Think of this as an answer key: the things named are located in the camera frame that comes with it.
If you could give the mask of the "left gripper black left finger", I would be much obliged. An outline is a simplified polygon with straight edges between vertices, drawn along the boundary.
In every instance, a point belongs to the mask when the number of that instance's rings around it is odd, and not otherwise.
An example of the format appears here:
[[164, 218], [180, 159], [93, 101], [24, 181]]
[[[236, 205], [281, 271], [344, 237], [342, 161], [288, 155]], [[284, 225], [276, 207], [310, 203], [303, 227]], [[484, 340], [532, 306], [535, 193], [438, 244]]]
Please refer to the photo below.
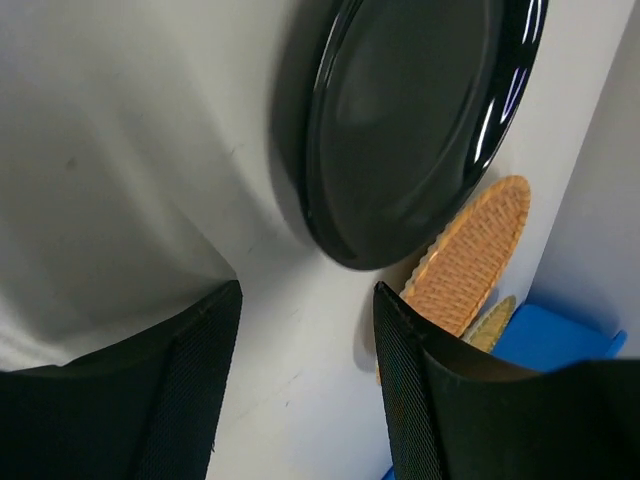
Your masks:
[[202, 479], [242, 308], [237, 281], [64, 366], [1, 376], [5, 479]]

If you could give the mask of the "light brown woven plate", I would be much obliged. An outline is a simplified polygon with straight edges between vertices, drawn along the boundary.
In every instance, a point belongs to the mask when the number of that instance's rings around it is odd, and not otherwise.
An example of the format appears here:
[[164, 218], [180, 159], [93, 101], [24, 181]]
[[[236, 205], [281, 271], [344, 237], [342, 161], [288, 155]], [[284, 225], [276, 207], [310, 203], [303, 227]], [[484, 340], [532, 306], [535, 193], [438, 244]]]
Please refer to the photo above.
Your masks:
[[531, 206], [526, 178], [498, 180], [465, 206], [420, 259], [392, 311], [391, 332], [405, 342], [433, 324], [462, 339], [494, 290], [523, 234]]

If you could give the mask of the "black round plate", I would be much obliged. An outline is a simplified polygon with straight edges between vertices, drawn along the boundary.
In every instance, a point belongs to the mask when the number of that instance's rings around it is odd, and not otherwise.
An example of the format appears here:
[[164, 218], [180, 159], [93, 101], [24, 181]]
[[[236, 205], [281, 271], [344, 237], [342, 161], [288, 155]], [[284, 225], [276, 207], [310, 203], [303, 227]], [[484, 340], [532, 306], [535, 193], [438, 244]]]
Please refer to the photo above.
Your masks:
[[337, 264], [391, 266], [470, 197], [513, 122], [545, 1], [298, 1], [269, 110], [273, 181]]

